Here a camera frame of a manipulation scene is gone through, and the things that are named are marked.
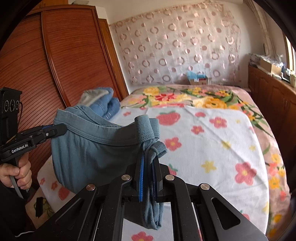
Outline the left hand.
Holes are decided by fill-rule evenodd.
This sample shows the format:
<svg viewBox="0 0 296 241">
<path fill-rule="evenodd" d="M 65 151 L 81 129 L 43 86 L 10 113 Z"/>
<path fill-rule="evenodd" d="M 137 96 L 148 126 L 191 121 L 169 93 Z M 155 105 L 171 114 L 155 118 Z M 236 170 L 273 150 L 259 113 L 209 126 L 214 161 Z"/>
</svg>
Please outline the left hand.
<svg viewBox="0 0 296 241">
<path fill-rule="evenodd" d="M 1 164 L 1 183 L 6 187 L 13 188 L 10 176 L 17 179 L 16 183 L 20 189 L 27 190 L 32 184 L 31 163 L 29 153 L 25 153 L 18 161 L 18 166 L 11 164 Z"/>
</svg>

